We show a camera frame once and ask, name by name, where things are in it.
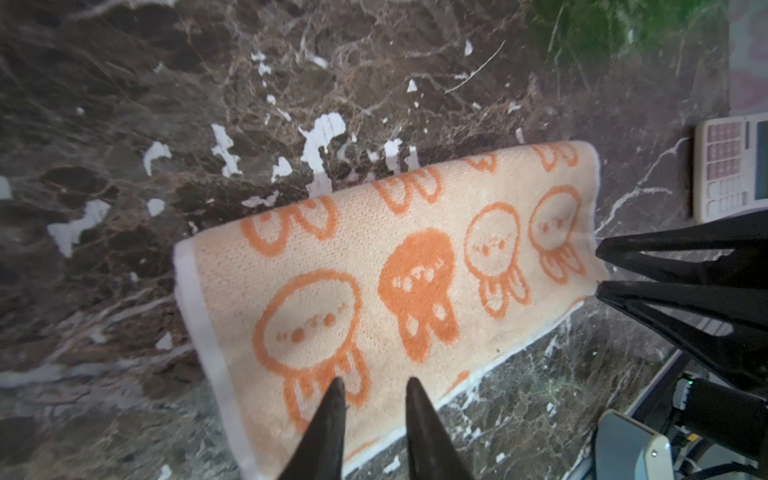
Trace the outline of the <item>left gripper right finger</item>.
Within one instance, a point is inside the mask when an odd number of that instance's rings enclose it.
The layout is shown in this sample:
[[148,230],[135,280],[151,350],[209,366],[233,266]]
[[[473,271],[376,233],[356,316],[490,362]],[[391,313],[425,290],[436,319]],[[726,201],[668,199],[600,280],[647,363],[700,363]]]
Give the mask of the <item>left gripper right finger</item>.
[[421,382],[406,387],[406,437],[410,480],[472,480]]

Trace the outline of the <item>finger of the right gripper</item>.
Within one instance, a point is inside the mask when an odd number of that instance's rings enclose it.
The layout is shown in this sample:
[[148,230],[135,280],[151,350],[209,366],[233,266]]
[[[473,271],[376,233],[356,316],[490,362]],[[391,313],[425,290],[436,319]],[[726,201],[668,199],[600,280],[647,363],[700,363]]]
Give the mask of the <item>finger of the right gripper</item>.
[[[689,262],[655,252],[728,250],[716,260]],[[651,280],[726,287],[767,285],[767,212],[688,228],[603,240],[596,256]]]
[[[740,390],[767,388],[767,291],[667,282],[605,281],[596,297],[647,326]],[[661,309],[720,321],[716,336]]]

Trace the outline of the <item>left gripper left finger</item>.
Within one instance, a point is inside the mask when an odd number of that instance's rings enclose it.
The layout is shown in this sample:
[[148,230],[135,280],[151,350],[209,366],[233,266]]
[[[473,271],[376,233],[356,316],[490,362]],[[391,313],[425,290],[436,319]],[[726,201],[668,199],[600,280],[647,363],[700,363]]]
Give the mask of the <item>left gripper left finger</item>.
[[345,386],[342,378],[336,377],[278,479],[340,480],[345,423]]

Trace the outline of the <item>orange patterned towel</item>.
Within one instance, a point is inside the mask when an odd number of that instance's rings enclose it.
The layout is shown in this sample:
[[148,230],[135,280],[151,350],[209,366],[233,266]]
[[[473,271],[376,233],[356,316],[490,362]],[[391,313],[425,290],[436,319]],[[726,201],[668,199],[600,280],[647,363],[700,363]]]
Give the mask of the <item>orange patterned towel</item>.
[[179,242],[175,295],[245,479],[275,479],[335,378],[350,472],[556,328],[607,276],[584,141],[446,161]]

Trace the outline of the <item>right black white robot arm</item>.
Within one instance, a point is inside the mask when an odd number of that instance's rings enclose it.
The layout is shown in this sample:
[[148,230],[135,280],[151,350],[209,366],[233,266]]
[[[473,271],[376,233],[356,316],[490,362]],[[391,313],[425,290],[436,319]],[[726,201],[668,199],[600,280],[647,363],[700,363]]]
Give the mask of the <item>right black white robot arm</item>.
[[612,237],[598,258],[644,276],[604,281],[603,303],[645,325],[724,380],[690,381],[681,423],[756,462],[767,476],[767,214]]

